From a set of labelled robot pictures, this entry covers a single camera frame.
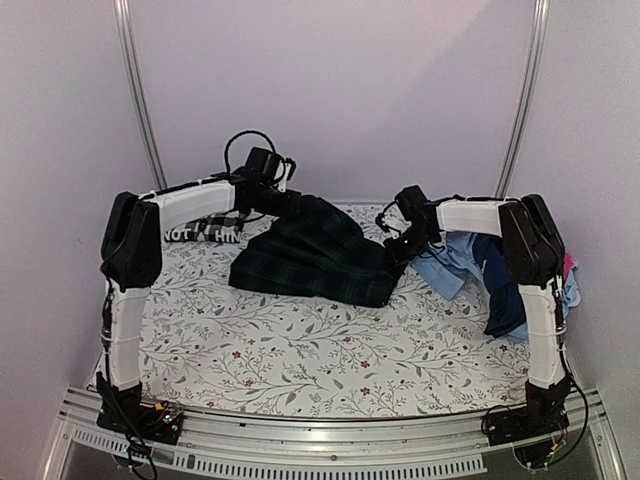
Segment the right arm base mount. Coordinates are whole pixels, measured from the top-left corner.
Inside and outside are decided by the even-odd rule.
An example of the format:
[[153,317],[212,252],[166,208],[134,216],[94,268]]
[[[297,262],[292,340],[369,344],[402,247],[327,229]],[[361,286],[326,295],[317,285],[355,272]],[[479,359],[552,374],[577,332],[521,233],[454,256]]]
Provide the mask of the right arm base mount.
[[481,419],[481,432],[490,446],[528,440],[541,435],[561,432],[569,427],[563,409],[547,417],[532,417],[527,408],[497,405],[488,409]]

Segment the dark green plaid garment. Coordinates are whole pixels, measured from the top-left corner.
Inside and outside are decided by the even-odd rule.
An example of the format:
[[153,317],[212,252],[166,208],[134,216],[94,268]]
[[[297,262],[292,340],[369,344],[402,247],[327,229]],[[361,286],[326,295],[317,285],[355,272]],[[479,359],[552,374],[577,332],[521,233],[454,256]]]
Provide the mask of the dark green plaid garment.
[[275,220],[269,230],[249,240],[230,266],[229,285],[382,308],[404,271],[344,211],[304,195],[295,215]]

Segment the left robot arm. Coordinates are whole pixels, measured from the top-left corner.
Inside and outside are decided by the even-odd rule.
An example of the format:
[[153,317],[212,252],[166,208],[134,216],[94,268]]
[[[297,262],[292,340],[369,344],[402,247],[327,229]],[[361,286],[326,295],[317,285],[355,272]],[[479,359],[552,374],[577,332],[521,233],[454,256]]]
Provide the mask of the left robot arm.
[[115,197],[101,245],[105,366],[96,386],[104,409],[126,433],[141,433],[149,423],[148,412],[140,405],[140,333],[144,305],[162,270],[165,233],[210,214],[290,215],[300,197],[286,187],[295,170],[293,159],[255,147],[233,172],[158,192],[125,191]]

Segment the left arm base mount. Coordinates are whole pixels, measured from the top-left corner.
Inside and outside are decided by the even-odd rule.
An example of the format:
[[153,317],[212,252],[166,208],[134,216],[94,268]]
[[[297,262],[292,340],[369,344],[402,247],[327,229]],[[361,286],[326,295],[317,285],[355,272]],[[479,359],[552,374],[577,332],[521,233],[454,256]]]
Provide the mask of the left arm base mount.
[[103,429],[167,445],[178,443],[183,422],[184,410],[166,401],[155,406],[125,405],[123,401],[115,406],[104,401],[97,419]]

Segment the black white checkered shirt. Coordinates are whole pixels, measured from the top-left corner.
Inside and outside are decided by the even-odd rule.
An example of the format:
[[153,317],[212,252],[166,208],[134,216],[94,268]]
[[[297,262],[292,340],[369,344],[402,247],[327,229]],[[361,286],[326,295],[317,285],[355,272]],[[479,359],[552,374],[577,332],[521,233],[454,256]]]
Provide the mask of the black white checkered shirt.
[[247,215],[237,211],[208,215],[168,230],[164,241],[238,244],[246,220]]

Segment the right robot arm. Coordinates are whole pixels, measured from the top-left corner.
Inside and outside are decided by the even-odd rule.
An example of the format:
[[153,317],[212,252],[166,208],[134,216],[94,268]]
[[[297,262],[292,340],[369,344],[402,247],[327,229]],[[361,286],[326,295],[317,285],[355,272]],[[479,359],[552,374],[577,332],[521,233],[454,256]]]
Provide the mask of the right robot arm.
[[505,199],[454,195],[430,200],[413,185],[396,194],[392,204],[409,223],[398,236],[384,241],[396,264],[424,253],[444,232],[502,240],[506,269],[523,301],[530,345],[526,407],[518,412],[516,422],[524,435],[539,435],[554,422],[571,388],[564,356],[565,246],[543,198],[538,194]]

